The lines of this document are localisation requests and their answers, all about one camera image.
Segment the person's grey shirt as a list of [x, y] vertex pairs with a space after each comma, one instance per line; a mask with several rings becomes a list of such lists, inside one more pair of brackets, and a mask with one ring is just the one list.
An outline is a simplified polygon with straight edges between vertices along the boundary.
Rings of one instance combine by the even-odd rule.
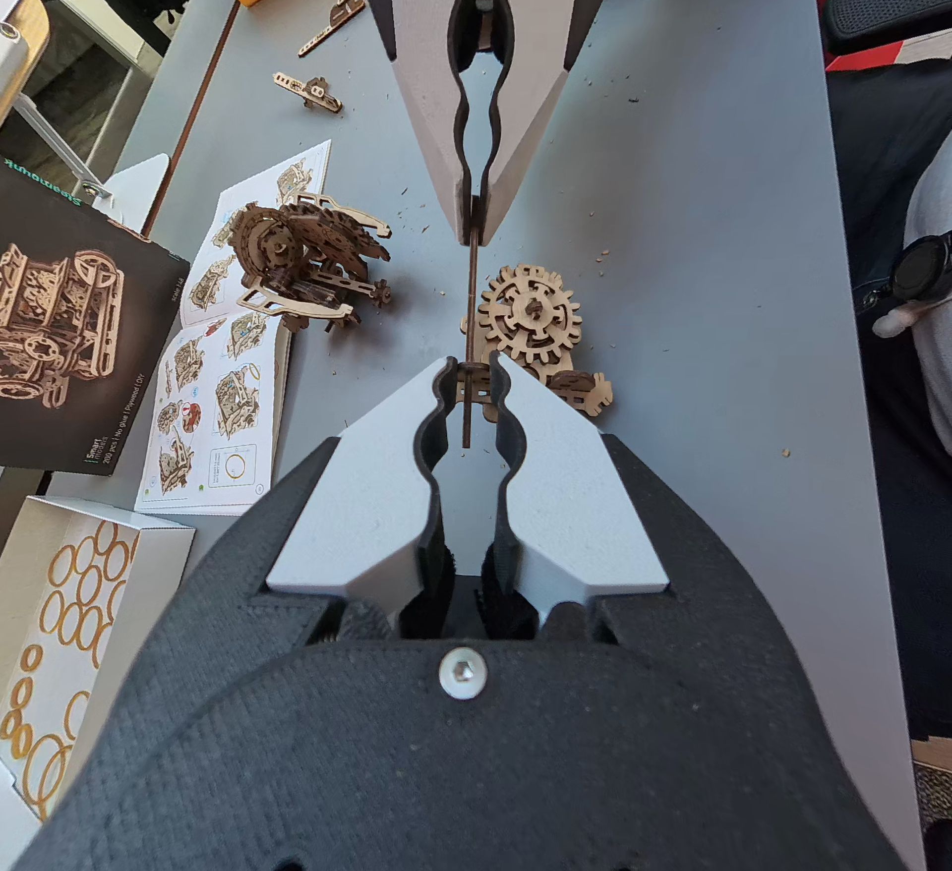
[[[951, 230], [951, 138], [917, 183], [906, 214], [903, 246]], [[931, 419], [951, 453], [951, 303], [930, 310], [912, 327]]]

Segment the thin dark wooden strip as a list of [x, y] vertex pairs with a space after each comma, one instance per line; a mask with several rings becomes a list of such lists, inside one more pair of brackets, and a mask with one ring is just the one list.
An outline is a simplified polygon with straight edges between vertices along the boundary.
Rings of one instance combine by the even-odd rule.
[[470, 204], [470, 244], [469, 244], [469, 273], [468, 273], [468, 306], [465, 360], [460, 364], [463, 372], [463, 424], [462, 447], [469, 449], [471, 444], [472, 421], [472, 394], [473, 394], [473, 365], [475, 359], [475, 333], [477, 330], [477, 289], [478, 289], [478, 254], [481, 246], [481, 199], [478, 195], [471, 196]]

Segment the white stand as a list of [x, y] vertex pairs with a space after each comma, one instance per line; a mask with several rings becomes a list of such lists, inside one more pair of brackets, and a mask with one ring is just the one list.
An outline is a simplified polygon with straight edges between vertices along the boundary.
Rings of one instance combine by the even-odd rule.
[[147, 239], [144, 236], [145, 222], [170, 160], [166, 153], [159, 153], [113, 174], [104, 184], [105, 192], [93, 199], [93, 209], [104, 213], [117, 225]]

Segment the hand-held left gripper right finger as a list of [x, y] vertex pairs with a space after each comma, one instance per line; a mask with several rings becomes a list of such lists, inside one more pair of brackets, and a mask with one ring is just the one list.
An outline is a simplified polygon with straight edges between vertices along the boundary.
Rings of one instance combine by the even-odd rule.
[[539, 622], [560, 603], [657, 593], [669, 580], [599, 430], [508, 356], [490, 357], [499, 485], [493, 557], [502, 592]]

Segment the dark wooden mechanical model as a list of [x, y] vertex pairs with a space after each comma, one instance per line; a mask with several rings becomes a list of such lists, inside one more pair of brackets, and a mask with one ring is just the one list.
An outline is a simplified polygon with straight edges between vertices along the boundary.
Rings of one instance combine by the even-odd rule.
[[291, 332], [313, 319], [325, 321], [327, 331], [359, 325], [357, 295], [377, 307], [391, 300], [387, 281], [371, 282], [366, 263], [390, 259], [379, 242], [390, 227], [327, 195], [305, 192], [279, 208], [251, 202], [232, 214], [225, 233], [244, 271], [238, 304], [279, 316]]

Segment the long wooden puzzle part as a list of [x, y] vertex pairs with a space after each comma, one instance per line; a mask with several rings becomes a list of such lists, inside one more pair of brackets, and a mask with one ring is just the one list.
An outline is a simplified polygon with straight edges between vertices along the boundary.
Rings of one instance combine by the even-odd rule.
[[326, 41], [332, 34], [351, 21], [365, 8], [364, 0], [336, 0], [328, 13], [327, 26], [308, 40], [300, 48], [297, 56], [303, 58], [313, 52], [316, 47]]

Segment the short wooden puzzle part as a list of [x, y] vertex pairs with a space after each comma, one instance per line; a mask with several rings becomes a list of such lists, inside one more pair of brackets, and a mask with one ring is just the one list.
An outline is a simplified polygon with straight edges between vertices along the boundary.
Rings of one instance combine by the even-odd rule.
[[319, 108], [332, 114], [339, 114], [343, 103], [328, 91], [327, 80], [315, 77], [306, 82], [282, 72], [272, 75], [276, 86], [296, 95], [307, 109]]

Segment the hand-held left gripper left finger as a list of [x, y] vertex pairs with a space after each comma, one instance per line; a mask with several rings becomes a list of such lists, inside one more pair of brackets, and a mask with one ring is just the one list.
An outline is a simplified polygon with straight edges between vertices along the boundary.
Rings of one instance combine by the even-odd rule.
[[435, 361], [341, 434], [268, 588], [369, 600], [389, 619], [437, 591], [446, 543], [433, 471], [457, 374], [455, 358]]

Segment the black model kit box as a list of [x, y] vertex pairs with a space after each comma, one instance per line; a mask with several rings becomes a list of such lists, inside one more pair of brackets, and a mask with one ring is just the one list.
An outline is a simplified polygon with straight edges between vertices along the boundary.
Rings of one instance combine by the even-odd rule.
[[1, 464], [109, 475], [189, 263], [4, 158]]

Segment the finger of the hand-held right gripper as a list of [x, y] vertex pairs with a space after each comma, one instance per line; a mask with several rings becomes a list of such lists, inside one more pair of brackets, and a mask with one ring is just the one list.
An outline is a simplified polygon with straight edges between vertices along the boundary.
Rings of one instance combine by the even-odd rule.
[[496, 1], [506, 40], [489, 112], [493, 151], [482, 175], [483, 246], [515, 200], [602, 0]]
[[469, 115], [455, 62], [460, 0], [369, 0], [439, 204], [459, 241], [470, 240]]

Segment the white box with wooden rings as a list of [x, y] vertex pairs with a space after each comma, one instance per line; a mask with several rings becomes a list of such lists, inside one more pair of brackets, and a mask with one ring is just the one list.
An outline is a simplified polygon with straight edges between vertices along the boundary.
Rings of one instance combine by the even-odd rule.
[[23, 503], [1, 560], [1, 752], [30, 817], [48, 819], [89, 758], [194, 533], [78, 499]]

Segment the illustrated instruction booklet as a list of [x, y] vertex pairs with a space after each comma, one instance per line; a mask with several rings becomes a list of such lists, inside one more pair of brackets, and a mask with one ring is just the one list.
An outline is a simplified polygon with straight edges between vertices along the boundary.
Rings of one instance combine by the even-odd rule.
[[236, 516], [271, 486], [291, 334], [241, 306], [232, 219], [323, 189], [329, 140], [224, 190], [186, 279], [164, 353], [135, 510]]

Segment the black round device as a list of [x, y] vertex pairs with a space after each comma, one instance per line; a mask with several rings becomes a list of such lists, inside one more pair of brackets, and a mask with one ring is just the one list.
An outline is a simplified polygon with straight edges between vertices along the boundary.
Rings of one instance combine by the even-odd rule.
[[905, 247], [890, 274], [894, 298], [941, 303], [951, 293], [951, 232], [926, 235]]

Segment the pale wooden gear assembly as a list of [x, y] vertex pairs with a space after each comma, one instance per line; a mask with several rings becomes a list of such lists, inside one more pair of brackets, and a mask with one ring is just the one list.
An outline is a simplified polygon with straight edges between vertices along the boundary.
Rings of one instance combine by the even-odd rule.
[[487, 365], [499, 351], [567, 405], [594, 418], [613, 400], [602, 373], [574, 369], [571, 351], [581, 341], [580, 305], [563, 278], [541, 266], [504, 267], [489, 281], [477, 307], [475, 352]]

